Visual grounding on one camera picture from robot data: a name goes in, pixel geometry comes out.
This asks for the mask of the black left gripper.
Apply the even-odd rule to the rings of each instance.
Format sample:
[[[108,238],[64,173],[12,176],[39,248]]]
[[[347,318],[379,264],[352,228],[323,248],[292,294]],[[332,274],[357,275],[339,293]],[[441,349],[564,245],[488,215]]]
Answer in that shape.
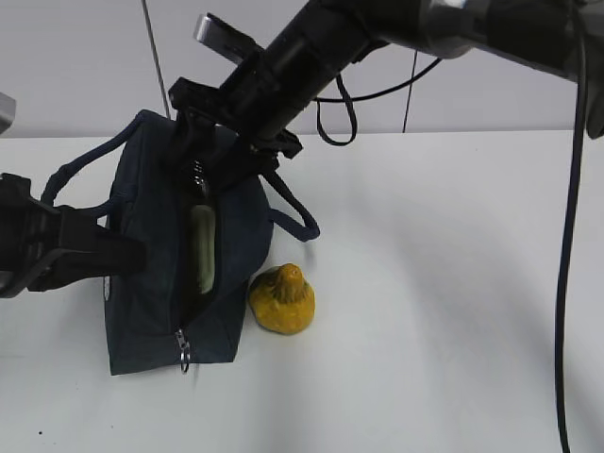
[[[46,292],[77,281],[131,275],[145,267],[145,246],[99,226],[80,211],[33,198],[31,180],[1,175],[1,295]]]

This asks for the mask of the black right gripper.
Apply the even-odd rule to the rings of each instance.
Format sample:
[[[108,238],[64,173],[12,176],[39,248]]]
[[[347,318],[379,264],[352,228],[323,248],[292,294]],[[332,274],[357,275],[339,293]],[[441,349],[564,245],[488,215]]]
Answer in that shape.
[[[211,192],[223,192],[250,176],[278,168],[277,153],[295,157],[302,149],[287,125],[302,110],[285,82],[264,56],[249,56],[218,88],[179,78],[169,89],[178,111],[162,165],[176,176],[193,158],[203,158]]]

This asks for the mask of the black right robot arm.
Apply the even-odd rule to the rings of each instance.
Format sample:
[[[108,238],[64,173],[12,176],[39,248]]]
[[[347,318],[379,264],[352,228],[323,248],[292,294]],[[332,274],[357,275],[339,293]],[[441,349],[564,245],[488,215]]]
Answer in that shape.
[[[310,1],[266,47],[207,13],[195,39],[235,64],[213,88],[180,78],[169,97],[176,129],[165,154],[218,192],[301,149],[288,124],[345,67],[390,44],[438,59],[477,48],[584,81],[584,131],[603,134],[603,5],[599,1]]]

